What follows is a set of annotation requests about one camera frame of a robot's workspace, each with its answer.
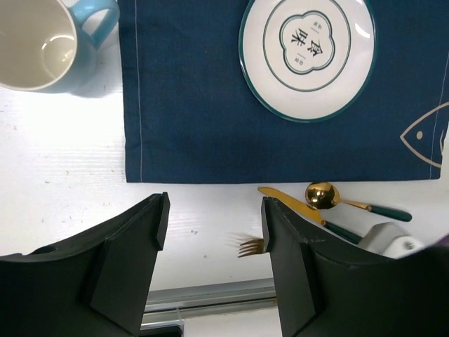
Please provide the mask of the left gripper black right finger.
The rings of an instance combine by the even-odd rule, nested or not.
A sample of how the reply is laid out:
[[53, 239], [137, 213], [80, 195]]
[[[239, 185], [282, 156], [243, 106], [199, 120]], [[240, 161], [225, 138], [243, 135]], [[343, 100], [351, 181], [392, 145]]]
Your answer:
[[448, 240], [393, 259], [261, 206], [284, 336], [447, 336]]

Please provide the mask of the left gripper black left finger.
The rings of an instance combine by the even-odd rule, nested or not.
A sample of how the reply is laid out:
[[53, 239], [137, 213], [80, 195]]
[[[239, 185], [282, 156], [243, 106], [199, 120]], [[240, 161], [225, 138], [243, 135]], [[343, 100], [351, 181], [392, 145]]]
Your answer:
[[137, 336], [168, 227], [152, 194], [32, 253], [1, 257], [2, 336]]

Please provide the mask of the gold fork green handle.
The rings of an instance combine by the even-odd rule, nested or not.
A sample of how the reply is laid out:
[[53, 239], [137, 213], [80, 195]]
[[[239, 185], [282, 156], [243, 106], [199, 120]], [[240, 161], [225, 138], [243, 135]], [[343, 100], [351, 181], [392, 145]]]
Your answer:
[[267, 247], [268, 243], [263, 238], [246, 240], [238, 245], [238, 258], [264, 254]]

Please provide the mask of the blue placemat with whale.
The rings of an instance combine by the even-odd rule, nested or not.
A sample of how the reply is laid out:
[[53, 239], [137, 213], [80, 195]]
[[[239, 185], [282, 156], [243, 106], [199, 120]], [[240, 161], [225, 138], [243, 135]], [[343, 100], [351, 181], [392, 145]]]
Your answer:
[[371, 1], [377, 50], [348, 108], [289, 121], [239, 62], [246, 1], [120, 1], [130, 183], [431, 180], [448, 129], [448, 2]]

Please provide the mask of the white plate with dark rim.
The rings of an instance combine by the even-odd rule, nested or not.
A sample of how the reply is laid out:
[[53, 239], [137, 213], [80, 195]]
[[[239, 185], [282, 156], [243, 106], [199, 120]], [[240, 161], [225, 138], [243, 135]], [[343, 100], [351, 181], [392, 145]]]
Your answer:
[[349, 108], [377, 56], [369, 1], [249, 1], [239, 61], [251, 93], [276, 116], [319, 122]]

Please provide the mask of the light blue mug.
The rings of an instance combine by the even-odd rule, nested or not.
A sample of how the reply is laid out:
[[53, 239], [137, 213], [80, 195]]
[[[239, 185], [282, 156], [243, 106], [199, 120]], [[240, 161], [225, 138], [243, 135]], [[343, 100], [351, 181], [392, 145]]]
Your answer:
[[36, 93], [82, 87], [119, 16], [117, 1], [2, 1], [1, 87]]

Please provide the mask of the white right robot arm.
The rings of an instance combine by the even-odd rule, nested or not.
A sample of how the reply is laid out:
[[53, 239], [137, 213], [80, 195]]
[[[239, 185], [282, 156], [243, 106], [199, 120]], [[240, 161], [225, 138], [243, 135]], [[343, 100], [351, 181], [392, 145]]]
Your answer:
[[388, 258], [399, 259], [424, 248], [424, 244], [393, 222], [371, 227], [357, 244], [361, 249]]

